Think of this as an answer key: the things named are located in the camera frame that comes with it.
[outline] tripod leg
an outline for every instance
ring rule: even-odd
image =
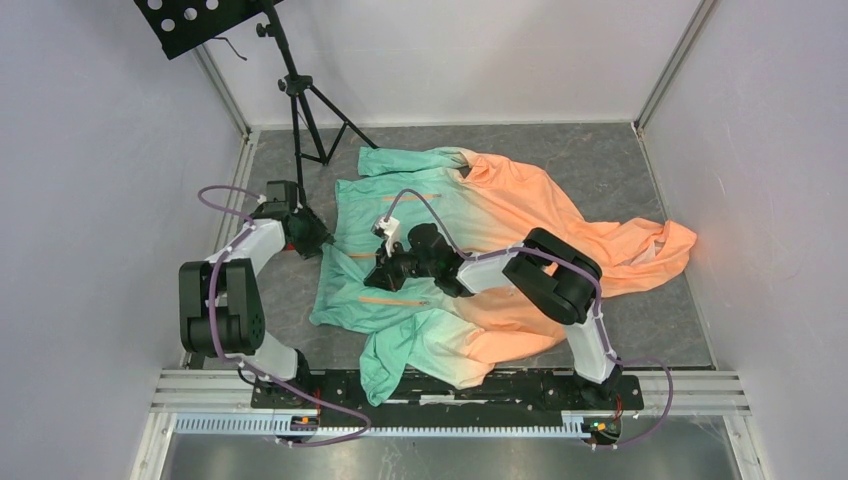
[[[303,191],[303,159],[300,152],[300,125],[297,122],[297,97],[292,96],[292,132],[294,132],[294,161],[297,164],[297,184]],[[305,198],[300,199],[301,203],[306,201]]]
[[[339,110],[335,105],[333,105],[333,102],[331,102],[329,98],[325,97],[324,94],[321,93],[320,90],[318,90],[318,87],[316,87],[315,85],[310,85],[309,89],[312,90],[312,93],[314,93],[315,96],[318,97],[318,99],[320,99],[322,102],[324,102],[324,105],[327,105],[327,107],[329,107],[329,109],[332,110],[333,113],[338,115],[338,117],[341,118],[343,122],[350,125],[350,129],[353,130],[354,132],[356,132],[356,134],[359,135],[359,138],[361,138],[363,141],[365,141],[365,143],[367,143],[369,147],[379,148],[377,146],[377,144],[372,142],[371,139],[368,138],[368,136],[366,136],[364,133],[362,133],[362,130],[360,130],[359,127],[354,125],[354,123],[351,122],[350,119],[347,118],[347,116],[344,113],[342,113],[341,110]]]
[[[322,165],[330,163],[327,154],[324,152],[324,142],[321,141],[321,134],[318,133],[318,126],[315,125],[315,119],[312,117],[312,110],[309,108],[309,102],[306,101],[306,95],[300,93],[297,95],[300,99],[300,106],[303,108],[303,118],[306,120],[306,128],[312,135],[312,141],[315,143],[315,148],[318,150],[318,158]]]

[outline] shirt sleeve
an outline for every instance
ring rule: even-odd
[[[359,151],[359,174],[365,177],[466,166],[468,162],[462,155],[462,150],[453,147],[434,148],[424,152],[362,147]]]

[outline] music stand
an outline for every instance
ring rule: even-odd
[[[168,59],[176,58],[183,53],[217,37],[221,33],[239,25],[255,15],[264,12],[268,24],[256,25],[256,34],[260,37],[271,37],[277,42],[277,47],[283,55],[288,74],[277,80],[279,89],[291,99],[292,130],[294,133],[295,162],[297,164],[297,184],[303,195],[303,165],[302,160],[312,160],[322,165],[330,163],[345,129],[350,127],[371,148],[377,145],[366,136],[333,102],[330,101],[313,83],[312,76],[301,75],[294,64],[289,43],[280,17],[274,5],[283,0],[134,0],[141,10],[150,28],[153,29],[162,50]],[[306,99],[306,91],[312,92],[324,105],[335,113],[342,126],[329,152],[324,149],[324,142],[318,132],[318,126]],[[303,110],[303,120],[315,143],[318,156],[303,153],[300,143],[299,108]]]

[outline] white wall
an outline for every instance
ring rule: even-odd
[[[848,4],[722,2],[647,129],[776,479],[845,478]]]
[[[0,478],[126,478],[239,136],[130,1],[0,14]]]
[[[633,120],[697,4],[287,0],[277,11],[298,70],[354,122],[410,125]],[[259,21],[225,34],[247,62],[207,43],[250,123],[290,125],[285,67]]]

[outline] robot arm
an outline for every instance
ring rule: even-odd
[[[381,228],[388,224],[393,226],[389,233]],[[548,274],[545,268],[552,262],[532,252],[558,257],[600,280],[601,268],[597,263],[542,228],[532,230],[523,242],[507,249],[508,253],[465,259],[468,255],[456,252],[431,223],[410,230],[410,249],[404,251],[396,241],[399,227],[394,219],[375,225],[374,233],[384,241],[376,252],[376,265],[365,279],[366,286],[398,291],[406,278],[432,277],[452,297],[515,286],[542,313],[564,326],[574,354],[575,372],[588,382],[592,395],[609,398],[621,376],[621,368],[609,358],[615,358],[615,352],[607,351],[601,340],[603,324],[595,321],[592,313],[593,284],[562,266]]]
[[[309,257],[320,252],[321,243],[331,237],[323,223],[304,207],[297,184],[269,182],[266,194],[267,200],[250,215],[252,224],[242,227],[242,233],[253,231],[235,237],[244,237],[244,241],[232,240],[214,255],[180,267],[180,339],[187,352],[215,357],[209,329],[209,312],[214,308],[218,336],[227,357],[290,380],[308,366],[295,349],[265,334],[256,275],[287,242],[301,256]],[[227,256],[215,284],[215,305],[210,305],[212,269],[224,252]]]

